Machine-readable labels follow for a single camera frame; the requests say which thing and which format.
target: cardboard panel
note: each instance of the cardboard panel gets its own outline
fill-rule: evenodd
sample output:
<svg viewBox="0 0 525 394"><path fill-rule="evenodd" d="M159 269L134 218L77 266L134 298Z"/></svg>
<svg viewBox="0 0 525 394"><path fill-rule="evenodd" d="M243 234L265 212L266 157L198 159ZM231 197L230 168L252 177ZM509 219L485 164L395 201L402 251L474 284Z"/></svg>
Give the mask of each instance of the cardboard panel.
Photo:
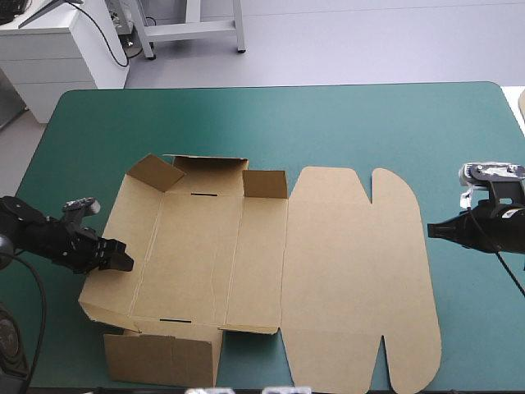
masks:
<svg viewBox="0 0 525 394"><path fill-rule="evenodd" d="M216 326L205 324L188 324L158 321L136 321L140 331L146 334L176 337L179 339L190 339L193 341L205 341L212 344L212 372L213 381L217 380L219 359L221 356L222 331Z"/></svg>
<svg viewBox="0 0 525 394"><path fill-rule="evenodd" d="M301 328L287 328L282 335L296 386L310 386L315 392L345 394L360 394L370 389L381 336ZM342 377L350 383L345 391L341 391Z"/></svg>
<svg viewBox="0 0 525 394"><path fill-rule="evenodd" d="M196 158L175 156L174 165L187 175L170 188L170 193L238 195L244 193L242 171L245 158Z"/></svg>
<svg viewBox="0 0 525 394"><path fill-rule="evenodd" d="M243 171L244 197L287 199L284 171Z"/></svg>
<svg viewBox="0 0 525 394"><path fill-rule="evenodd" d="M139 331L133 320L125 315L112 310L101 308L88 302L79 301L84 313L94 322L110 324L115 327L125 328L131 331Z"/></svg>
<svg viewBox="0 0 525 394"><path fill-rule="evenodd" d="M105 335L107 366L113 380L211 387L212 345L155 335Z"/></svg>
<svg viewBox="0 0 525 394"><path fill-rule="evenodd" d="M129 324L116 324L115 319L121 320L122 317L110 318L108 313L130 314L162 197L163 193L153 187L131 176L124 176L103 236L124 242L126 253L134 259L135 264L129 273L113 270L94 270L89 273L79 299L83 306L90 305L89 310L84 307L88 316L130 328Z"/></svg>
<svg viewBox="0 0 525 394"><path fill-rule="evenodd" d="M168 190L184 176L181 170L153 154L136 163L127 174L160 191Z"/></svg>
<svg viewBox="0 0 525 394"><path fill-rule="evenodd" d="M244 199L225 329L277 331L287 207L287 199Z"/></svg>
<svg viewBox="0 0 525 394"><path fill-rule="evenodd" d="M165 195L134 316L224 324L242 202Z"/></svg>
<svg viewBox="0 0 525 394"><path fill-rule="evenodd" d="M393 388L430 382L441 338L422 223L394 173L374 171L370 204L350 169L301 172L289 202L281 329L295 384L315 377L314 391L365 392L383 335Z"/></svg>

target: green tabletop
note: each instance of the green tabletop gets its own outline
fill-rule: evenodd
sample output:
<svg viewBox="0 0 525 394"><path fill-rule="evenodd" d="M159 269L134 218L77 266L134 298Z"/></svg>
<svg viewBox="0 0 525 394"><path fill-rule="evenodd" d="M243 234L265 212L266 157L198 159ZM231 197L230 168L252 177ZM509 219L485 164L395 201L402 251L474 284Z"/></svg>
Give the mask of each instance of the green tabletop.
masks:
<svg viewBox="0 0 525 394"><path fill-rule="evenodd" d="M95 196L102 211L85 222L102 231L124 172L145 154L236 156L254 169L285 169L290 188L308 165L352 167L368 189L372 169L388 168L412 186L423 221L438 222L459 211L462 163L525 163L524 149L491 83L78 91L62 97L18 196L54 216L66 200ZM525 389L525 301L495 257L442 240L427 240L427 249L443 340L428 389ZM84 316L83 277L26 258L49 298L34 385L133 387L107 376L102 334L117 330ZM525 282L523 257L506 258ZM39 297L23 268L0 273L0 299L32 350ZM372 387L388 388L386 376L380 357ZM218 385L287 383L279 335L225 335Z"/></svg>

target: cable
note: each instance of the cable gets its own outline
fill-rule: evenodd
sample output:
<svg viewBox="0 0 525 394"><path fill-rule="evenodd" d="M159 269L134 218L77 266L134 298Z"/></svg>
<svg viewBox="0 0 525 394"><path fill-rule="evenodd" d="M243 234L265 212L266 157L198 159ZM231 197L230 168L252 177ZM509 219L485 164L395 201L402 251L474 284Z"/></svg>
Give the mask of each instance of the cable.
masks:
<svg viewBox="0 0 525 394"><path fill-rule="evenodd" d="M27 389L30 386L31 379L33 379L33 375L34 375L34 371L36 370L37 363L39 362L40 351L42 349L43 334L46 329L46 319L48 316L48 302L46 300L46 291L43 288L42 279L40 278L39 273L36 271L36 269L34 269L34 267L31 264L27 263L26 261L24 261L18 256L14 256L8 253L0 252L0 256L10 257L13 260L16 260L22 265L24 265L27 269L29 269L40 291L40 304L41 304L41 315L40 316L41 317L40 317L39 339L36 342L36 348L34 350L33 363L31 364L30 373L20 391L21 394L25 394L27 392Z"/></svg>
<svg viewBox="0 0 525 394"><path fill-rule="evenodd" d="M127 56L126 53L124 53L124 55L126 56L126 63L120 63L118 61L118 59L116 58L115 56L115 53L113 52L112 50L112 47L111 45L109 44L109 42L107 41L107 38L106 38L106 35L104 34L104 32L102 31L102 29L100 28L100 26L98 25L98 23L95 21L95 19L93 19L93 17L88 14L86 11L84 11L82 8L78 7L76 4L72 3L72 2L69 2L68 0L64 0L64 2L68 3L70 6L76 8L77 10L79 10L80 12L82 12L84 15L86 15L93 23L94 25L97 27L98 31L100 32L100 34L102 35L102 38L104 39L104 42L106 43L106 46L107 46L107 50L109 51L109 53L112 55L113 57L113 60L115 61L116 64L118 64L120 67L128 67L130 65L130 59L134 58L134 57L137 57L139 56L141 53L142 53L142 48L135 54L135 55L131 55L131 56ZM157 25L157 20L151 16L146 16L146 19L151 19L153 21L153 23L155 25Z"/></svg>
<svg viewBox="0 0 525 394"><path fill-rule="evenodd" d="M518 279L516 278L516 276L514 275L514 273L510 270L509 266L507 265L507 263L505 262L505 260L503 259L503 257L501 256L500 252L497 251L500 249L500 247L498 245L496 245L492 239L485 233L485 231L483 230L482 226L479 224L479 222L477 221L476 217L474 216L473 214L473 211L470 209L470 207L467 208L467 212L468 214L470 215L470 218L472 219L472 221L474 222L474 224L476 225L477 229L479 230L479 232L486 238L486 240L489 242L489 244L491 245L491 248L493 250L496 250L495 252L495 256L498 258L498 260L500 261L501 265L503 265L503 268L505 269L505 271L508 273L508 275L511 277L511 279L513 280L514 284L516 285L516 287L521 291L523 297L525 297L525 289L523 289L521 283L518 281Z"/></svg>
<svg viewBox="0 0 525 394"><path fill-rule="evenodd" d="M118 59L116 58L115 56L115 53L113 52L112 50L112 47L109 45L109 42L107 41L107 38L106 38L106 35L104 34L104 32L102 31L102 29L100 28L100 26L98 25L98 23L95 21L95 19L93 19L93 17L91 17L90 14L88 14L86 11L84 11L82 8L78 7L76 4L72 3L72 2L69 2L68 0L64 0L64 2L68 3L70 6L76 8L77 10L79 10L80 12L82 12L84 15L86 15L93 23L94 25L97 27L98 31L100 32L100 34L102 35L102 38L104 39L104 42L106 43L106 46L107 46L107 49L109 50L109 53L112 55L113 57L113 60L115 61L116 64L118 64L120 67L128 67L130 65L130 59L126 56L126 63L120 63L118 61Z"/></svg>

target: white desk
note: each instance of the white desk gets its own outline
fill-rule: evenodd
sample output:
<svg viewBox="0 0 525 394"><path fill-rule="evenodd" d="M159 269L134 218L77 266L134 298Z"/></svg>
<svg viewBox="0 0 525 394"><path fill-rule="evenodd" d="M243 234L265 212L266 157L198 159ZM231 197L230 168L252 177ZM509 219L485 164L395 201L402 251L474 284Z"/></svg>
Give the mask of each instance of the white desk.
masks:
<svg viewBox="0 0 525 394"><path fill-rule="evenodd" d="M0 26L0 68L41 123L49 121L65 92L121 89L129 70L115 63L93 22L69 4L18 29L44 1L33 0L24 15ZM124 63L126 55L104 0L85 0L81 7L98 22Z"/></svg>

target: cabinet drawer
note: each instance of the cabinet drawer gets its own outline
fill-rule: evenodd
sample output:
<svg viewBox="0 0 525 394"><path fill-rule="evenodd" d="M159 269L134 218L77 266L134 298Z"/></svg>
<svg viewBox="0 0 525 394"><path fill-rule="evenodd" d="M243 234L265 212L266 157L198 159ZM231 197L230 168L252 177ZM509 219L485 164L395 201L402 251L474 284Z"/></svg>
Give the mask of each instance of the cabinet drawer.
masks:
<svg viewBox="0 0 525 394"><path fill-rule="evenodd" d="M70 90L96 89L93 82L15 85L25 105L40 123L48 123L60 97Z"/></svg>
<svg viewBox="0 0 525 394"><path fill-rule="evenodd" d="M0 60L0 68L12 84L93 81L83 59Z"/></svg>
<svg viewBox="0 0 525 394"><path fill-rule="evenodd" d="M14 34L0 36L0 60L82 57L71 34Z"/></svg>

